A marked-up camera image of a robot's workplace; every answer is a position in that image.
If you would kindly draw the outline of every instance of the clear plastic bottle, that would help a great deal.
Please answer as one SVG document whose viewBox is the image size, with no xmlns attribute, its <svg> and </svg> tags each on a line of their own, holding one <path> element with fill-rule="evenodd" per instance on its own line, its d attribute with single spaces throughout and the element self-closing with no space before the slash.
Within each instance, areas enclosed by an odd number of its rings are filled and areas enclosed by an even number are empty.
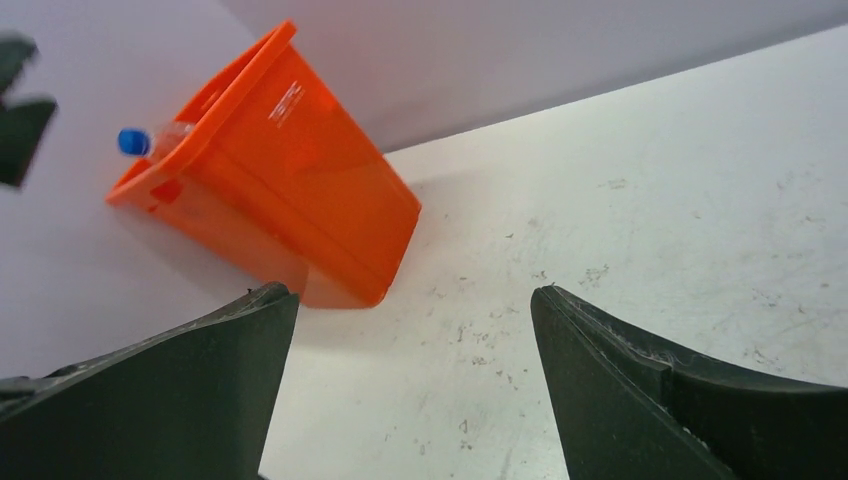
<svg viewBox="0 0 848 480">
<path fill-rule="evenodd" d="M 171 122 L 152 137 L 139 128 L 125 128 L 118 133 L 118 148 L 131 157 L 144 157 L 153 163 L 171 153 L 194 128 L 193 123 Z"/>
</svg>

